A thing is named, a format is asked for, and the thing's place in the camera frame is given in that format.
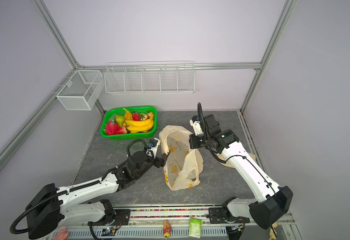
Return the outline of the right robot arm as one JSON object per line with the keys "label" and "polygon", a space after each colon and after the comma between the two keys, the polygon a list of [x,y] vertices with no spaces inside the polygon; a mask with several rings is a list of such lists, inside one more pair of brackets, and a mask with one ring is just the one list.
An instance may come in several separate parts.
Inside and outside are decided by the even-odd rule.
{"label": "right robot arm", "polygon": [[221,163],[230,163],[250,187],[253,201],[241,201],[234,198],[226,204],[233,217],[253,219],[263,229],[268,229],[289,210],[293,192],[285,186],[281,187],[252,159],[231,131],[225,130],[210,135],[199,127],[190,135],[191,148],[206,148]]}

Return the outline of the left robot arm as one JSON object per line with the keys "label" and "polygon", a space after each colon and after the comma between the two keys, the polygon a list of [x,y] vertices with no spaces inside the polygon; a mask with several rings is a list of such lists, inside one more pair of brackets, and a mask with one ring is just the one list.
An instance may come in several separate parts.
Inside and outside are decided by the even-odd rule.
{"label": "left robot arm", "polygon": [[129,188],[151,167],[164,167],[167,158],[167,154],[157,157],[152,150],[138,151],[98,179],[60,188],[55,184],[46,185],[14,220],[10,233],[27,233],[31,240],[42,238],[67,222],[69,211],[74,207],[96,197]]}

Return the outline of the orange persimmon with green leaves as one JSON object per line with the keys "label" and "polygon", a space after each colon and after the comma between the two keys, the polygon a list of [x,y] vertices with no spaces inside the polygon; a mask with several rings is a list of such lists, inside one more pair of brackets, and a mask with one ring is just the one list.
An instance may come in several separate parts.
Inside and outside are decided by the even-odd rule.
{"label": "orange persimmon with green leaves", "polygon": [[154,116],[154,113],[153,112],[149,112],[149,113],[146,114],[146,119],[150,119],[153,116]]}

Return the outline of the beige plastic bag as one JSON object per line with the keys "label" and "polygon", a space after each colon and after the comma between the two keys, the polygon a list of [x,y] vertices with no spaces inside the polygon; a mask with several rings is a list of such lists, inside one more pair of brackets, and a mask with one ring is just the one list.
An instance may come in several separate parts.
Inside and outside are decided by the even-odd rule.
{"label": "beige plastic bag", "polygon": [[160,133],[162,153],[168,158],[164,166],[166,184],[172,191],[200,184],[203,157],[198,149],[191,149],[192,133],[181,126],[166,126]]}

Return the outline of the red strawberry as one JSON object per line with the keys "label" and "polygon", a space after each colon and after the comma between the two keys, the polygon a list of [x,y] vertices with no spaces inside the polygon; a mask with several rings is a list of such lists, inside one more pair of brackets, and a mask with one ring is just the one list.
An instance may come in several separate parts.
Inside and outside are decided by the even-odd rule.
{"label": "red strawberry", "polygon": [[133,113],[132,114],[132,120],[140,121],[141,120],[141,115],[139,113]]}

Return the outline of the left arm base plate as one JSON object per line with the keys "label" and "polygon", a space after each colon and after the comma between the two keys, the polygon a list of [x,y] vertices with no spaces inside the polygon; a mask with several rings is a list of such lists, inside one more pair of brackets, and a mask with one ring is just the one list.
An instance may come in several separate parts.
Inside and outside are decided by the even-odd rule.
{"label": "left arm base plate", "polygon": [[116,209],[114,213],[106,213],[98,222],[92,226],[126,226],[129,224],[131,209]]}

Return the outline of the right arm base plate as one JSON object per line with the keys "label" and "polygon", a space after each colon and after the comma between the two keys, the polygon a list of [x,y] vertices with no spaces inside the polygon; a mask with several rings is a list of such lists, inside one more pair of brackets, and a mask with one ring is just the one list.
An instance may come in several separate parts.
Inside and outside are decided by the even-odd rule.
{"label": "right arm base plate", "polygon": [[211,224],[247,224],[250,223],[249,218],[234,217],[223,207],[215,207],[208,209],[209,221]]}

